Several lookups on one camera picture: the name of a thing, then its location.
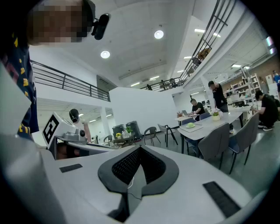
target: metal railing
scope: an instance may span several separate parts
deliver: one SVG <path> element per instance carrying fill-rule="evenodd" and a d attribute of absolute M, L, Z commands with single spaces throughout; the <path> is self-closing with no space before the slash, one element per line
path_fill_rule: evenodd
<path fill-rule="evenodd" d="M 180 77 L 178 78 L 171 78 L 169 80 L 163 81 L 163 82 L 158 82 L 152 85 L 149 85 L 150 89 L 148 86 L 145 86 L 141 89 L 146 89 L 146 90 L 152 90 L 152 91 L 165 91 L 168 89 L 172 89 L 178 86 L 182 86 L 184 84 L 184 82 L 181 80 Z"/>
<path fill-rule="evenodd" d="M 35 83 L 68 90 L 105 101 L 110 101 L 108 92 L 47 65 L 33 60 L 30 61 L 33 68 Z"/>
<path fill-rule="evenodd" d="M 202 61 L 212 50 L 212 45 L 214 44 L 215 40 L 220 37 L 219 34 L 223 30 L 224 26 L 228 26 L 227 21 L 235 7 L 236 2 L 237 0 L 217 0 L 207 27 L 195 51 L 192 54 L 192 58 L 187 63 L 180 77 L 173 78 L 173 80 L 165 80 L 165 84 L 169 83 L 167 87 L 165 87 L 165 85 L 162 85 L 162 82 L 150 85 L 153 91 L 164 91 L 172 87 L 174 88 L 177 86 L 181 86 L 188 80 L 191 74 L 194 73 L 194 71 L 199 67 Z"/>

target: gray chair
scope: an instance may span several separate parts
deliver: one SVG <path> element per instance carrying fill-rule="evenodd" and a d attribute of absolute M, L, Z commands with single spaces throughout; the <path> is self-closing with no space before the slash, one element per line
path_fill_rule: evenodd
<path fill-rule="evenodd" d="M 146 139 L 150 139 L 150 142 L 153 144 L 154 146 L 154 141 L 153 138 L 157 138 L 157 140 L 159 141 L 159 143 L 161 143 L 161 141 L 158 139 L 158 137 L 156 136 L 156 132 L 157 132 L 157 128 L 156 127 L 150 127 L 147 130 L 145 130 L 144 132 L 144 143 L 146 144 Z"/>
<path fill-rule="evenodd" d="M 105 144 L 109 144 L 109 146 L 110 146 L 110 143 L 112 142 L 112 143 L 114 144 L 114 146 L 116 146 L 115 143 L 112 141 L 112 138 L 113 138 L 112 135 L 108 135 L 108 136 L 105 137 L 105 139 L 103 140 L 103 144 L 104 144 L 104 145 L 105 145 Z"/>
<path fill-rule="evenodd" d="M 201 121 L 201 120 L 203 120 L 203 119 L 205 119 L 205 118 L 207 118 L 207 117 L 211 117 L 211 115 L 210 115 L 209 112 L 206 112 L 206 113 L 201 114 L 201 115 L 199 116 L 199 120 Z"/>
<path fill-rule="evenodd" d="M 176 144 L 178 145 L 178 142 L 174 136 L 174 132 L 176 131 L 175 129 L 171 129 L 168 125 L 165 125 L 165 126 L 162 126 L 160 124 L 157 124 L 158 127 L 159 127 L 159 130 L 164 132 L 164 139 L 165 139 L 165 142 L 166 142 L 166 147 L 168 146 L 168 135 L 171 134 L 173 140 L 176 142 Z"/>
<path fill-rule="evenodd" d="M 194 118 L 189 118 L 189 119 L 187 119 L 187 120 L 183 120 L 182 121 L 182 125 L 185 125 L 185 124 L 188 124 L 188 123 L 195 123 L 196 122 L 196 120 L 194 119 Z M 187 138 L 187 137 L 185 137 L 185 141 L 186 141 L 186 143 L 187 143 L 187 151 L 188 151 L 188 155 L 189 155 L 189 143 L 191 144 L 191 146 L 190 147 L 197 147 L 197 141 L 194 141 L 194 140 L 191 140 L 191 139 L 189 139 L 189 138 Z"/>
<path fill-rule="evenodd" d="M 208 136 L 198 143 L 198 148 L 204 160 L 213 159 L 218 154 L 221 154 L 219 169 L 221 169 L 222 166 L 224 151 L 228 148 L 228 132 L 229 123 L 222 124 L 213 129 Z"/>
<path fill-rule="evenodd" d="M 233 151 L 234 158 L 231 165 L 231 170 L 229 174 L 231 174 L 233 166 L 235 164 L 236 155 L 243 152 L 246 148 L 249 147 L 247 156 L 245 159 L 245 163 L 247 162 L 251 144 L 257 138 L 257 131 L 258 131 L 258 124 L 259 124 L 259 113 L 254 114 L 248 122 L 241 128 L 234 136 L 229 139 L 229 149 Z"/>

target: gray floor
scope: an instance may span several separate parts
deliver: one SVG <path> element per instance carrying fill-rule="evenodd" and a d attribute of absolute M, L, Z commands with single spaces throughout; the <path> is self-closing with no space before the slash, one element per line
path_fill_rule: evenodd
<path fill-rule="evenodd" d="M 239 121 L 234 121 L 234 131 L 237 132 L 240 127 Z M 234 169 L 230 177 L 241 183 L 248 192 L 255 196 L 259 192 L 268 189 L 269 185 L 274 178 L 276 172 L 280 165 L 280 123 L 275 123 L 273 131 L 264 132 L 262 129 L 259 130 L 257 135 L 257 140 L 251 146 L 250 155 L 246 165 L 244 166 L 244 161 L 247 155 L 247 150 L 243 153 L 238 154 L 236 157 Z M 154 138 L 154 146 L 166 149 L 165 135 L 163 133 L 157 134 L 160 142 Z M 181 138 L 180 133 L 177 131 L 175 133 L 175 138 L 177 139 L 178 145 L 169 135 L 168 148 L 171 151 L 181 153 Z M 144 140 L 138 142 L 137 144 L 144 144 Z M 147 145 L 152 145 L 150 140 L 146 140 Z M 233 161 L 233 156 L 231 151 L 226 151 L 224 153 L 224 159 L 221 171 L 228 174 Z M 216 159 L 210 161 L 210 163 L 219 167 L 220 156 Z"/>

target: plate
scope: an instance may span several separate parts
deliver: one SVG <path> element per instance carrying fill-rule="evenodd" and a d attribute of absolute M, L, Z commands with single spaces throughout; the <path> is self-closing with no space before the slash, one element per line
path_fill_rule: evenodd
<path fill-rule="evenodd" d="M 193 126 L 191 126 L 191 127 L 186 126 L 186 128 L 193 128 L 194 126 L 195 126 L 195 124 Z"/>

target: laptop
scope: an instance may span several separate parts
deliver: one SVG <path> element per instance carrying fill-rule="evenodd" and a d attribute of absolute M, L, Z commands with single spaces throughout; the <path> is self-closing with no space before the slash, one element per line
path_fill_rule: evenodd
<path fill-rule="evenodd" d="M 184 115 L 186 115 L 186 116 L 188 115 L 187 111 L 182 110 L 182 112 L 183 112 Z"/>

